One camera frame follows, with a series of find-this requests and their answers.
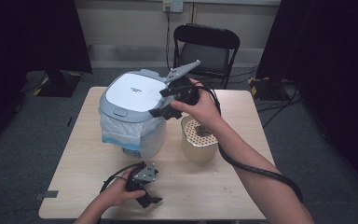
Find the white wall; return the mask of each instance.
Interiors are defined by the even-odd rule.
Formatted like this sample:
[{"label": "white wall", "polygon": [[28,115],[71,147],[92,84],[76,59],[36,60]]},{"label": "white wall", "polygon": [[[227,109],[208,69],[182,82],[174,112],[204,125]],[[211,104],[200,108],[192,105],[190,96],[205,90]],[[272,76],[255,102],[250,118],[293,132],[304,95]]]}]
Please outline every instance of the white wall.
[{"label": "white wall", "polygon": [[[167,15],[162,11],[161,1],[82,0],[76,1],[76,6],[88,45],[114,46],[121,52],[146,49],[159,55],[151,57],[150,61],[165,60]],[[258,63],[258,57],[261,57],[262,49],[266,45],[277,9],[277,4],[266,6],[197,3],[193,5],[184,2],[184,12],[171,13],[170,16],[171,55],[174,28],[193,20],[200,24],[227,28],[240,37],[241,49],[236,64],[251,63],[251,60]],[[251,59],[253,56],[249,56],[250,52],[258,56],[255,55],[255,58]]]}]

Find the table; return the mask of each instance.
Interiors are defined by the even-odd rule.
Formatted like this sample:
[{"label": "table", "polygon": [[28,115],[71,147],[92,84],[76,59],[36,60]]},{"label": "table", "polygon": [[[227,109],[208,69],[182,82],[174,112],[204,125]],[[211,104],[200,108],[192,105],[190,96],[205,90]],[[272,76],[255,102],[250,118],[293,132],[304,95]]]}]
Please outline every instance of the table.
[{"label": "table", "polygon": [[[104,180],[140,159],[121,148],[102,142],[99,100],[105,87],[89,90],[75,127],[48,190],[56,198],[45,198],[42,218],[77,218],[98,195]],[[273,163],[255,104],[248,91],[216,91],[222,115],[234,130]],[[108,209],[103,218],[115,220],[239,220],[265,219],[231,165],[219,153],[207,164],[189,161],[181,149],[180,119],[167,121],[167,136],[159,152],[144,160],[159,170],[156,181],[145,188],[163,201],[143,209],[135,200]]]}]

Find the chair seat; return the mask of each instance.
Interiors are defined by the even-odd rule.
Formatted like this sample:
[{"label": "chair seat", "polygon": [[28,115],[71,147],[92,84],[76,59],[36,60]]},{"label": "chair seat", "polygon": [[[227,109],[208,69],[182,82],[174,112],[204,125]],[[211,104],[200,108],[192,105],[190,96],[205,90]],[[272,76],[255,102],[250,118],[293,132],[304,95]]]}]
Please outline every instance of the chair seat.
[{"label": "chair seat", "polygon": [[200,60],[201,64],[194,71],[224,75],[227,71],[228,49],[220,49],[185,43],[179,56],[179,64],[193,63]]}]

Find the black chair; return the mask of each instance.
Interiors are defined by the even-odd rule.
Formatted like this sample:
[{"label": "black chair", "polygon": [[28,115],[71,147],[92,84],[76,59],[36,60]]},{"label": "black chair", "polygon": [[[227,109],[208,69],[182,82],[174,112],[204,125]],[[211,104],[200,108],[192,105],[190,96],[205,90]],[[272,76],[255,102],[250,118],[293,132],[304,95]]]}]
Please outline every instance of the black chair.
[{"label": "black chair", "polygon": [[[190,74],[221,78],[227,88],[240,39],[233,32],[195,23],[178,26],[174,33],[175,52],[173,67],[200,60],[201,64]],[[179,42],[184,43],[179,51]]]}]

